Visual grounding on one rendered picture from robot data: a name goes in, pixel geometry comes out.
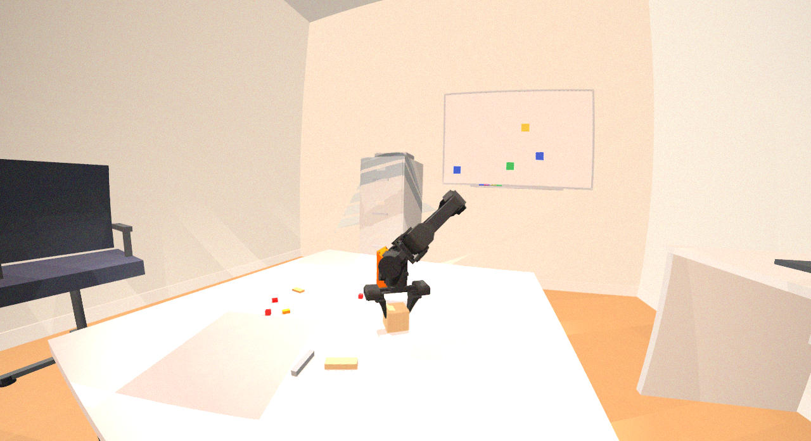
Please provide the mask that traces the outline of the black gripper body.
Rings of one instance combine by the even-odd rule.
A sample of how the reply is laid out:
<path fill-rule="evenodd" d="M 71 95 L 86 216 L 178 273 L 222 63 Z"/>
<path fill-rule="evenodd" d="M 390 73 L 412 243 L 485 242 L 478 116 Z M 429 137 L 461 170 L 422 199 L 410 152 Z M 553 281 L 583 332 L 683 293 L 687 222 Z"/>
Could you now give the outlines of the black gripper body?
<path fill-rule="evenodd" d="M 396 276 L 396 278 L 388 278 L 388 287 L 378 287 L 377 283 L 368 283 L 363 287 L 363 294 L 366 300 L 383 300 L 383 295 L 393 293 L 411 293 L 413 296 L 429 295 L 430 286 L 423 280 L 413 281 L 412 285 L 407 285 L 407 276 L 409 273 L 406 269 Z"/>

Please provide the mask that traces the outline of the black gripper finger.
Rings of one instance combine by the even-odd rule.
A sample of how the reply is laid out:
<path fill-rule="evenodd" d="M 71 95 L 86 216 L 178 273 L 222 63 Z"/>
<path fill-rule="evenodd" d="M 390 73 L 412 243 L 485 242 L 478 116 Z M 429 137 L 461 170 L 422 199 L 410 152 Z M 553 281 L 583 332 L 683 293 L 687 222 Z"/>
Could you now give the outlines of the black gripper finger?
<path fill-rule="evenodd" d="M 409 313 L 411 313 L 413 307 L 415 306 L 419 298 L 422 298 L 422 296 L 420 295 L 413 296 L 411 293 L 407 293 L 407 308 L 409 309 Z"/>
<path fill-rule="evenodd" d="M 385 298 L 383 297 L 383 300 L 376 300 L 376 303 L 380 304 L 382 312 L 383 312 L 383 317 L 385 319 L 387 319 L 387 304 L 386 304 Z"/>

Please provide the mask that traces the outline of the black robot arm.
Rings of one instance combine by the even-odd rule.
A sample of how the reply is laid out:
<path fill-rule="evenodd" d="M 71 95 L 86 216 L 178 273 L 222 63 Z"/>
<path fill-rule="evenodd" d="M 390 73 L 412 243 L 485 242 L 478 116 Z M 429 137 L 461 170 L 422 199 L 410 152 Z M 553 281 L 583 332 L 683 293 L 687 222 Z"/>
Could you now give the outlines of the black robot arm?
<path fill-rule="evenodd" d="M 420 261 L 428 253 L 429 245 L 434 241 L 435 231 L 449 217 L 460 215 L 466 210 L 466 203 L 467 201 L 459 195 L 457 190 L 448 190 L 433 215 L 430 215 L 424 222 L 419 222 L 414 228 L 410 227 L 391 243 L 393 246 L 388 251 L 383 252 L 378 264 L 378 280 L 386 283 L 388 287 L 388 278 L 396 278 L 402 269 L 407 268 L 408 261 L 412 264 Z"/>

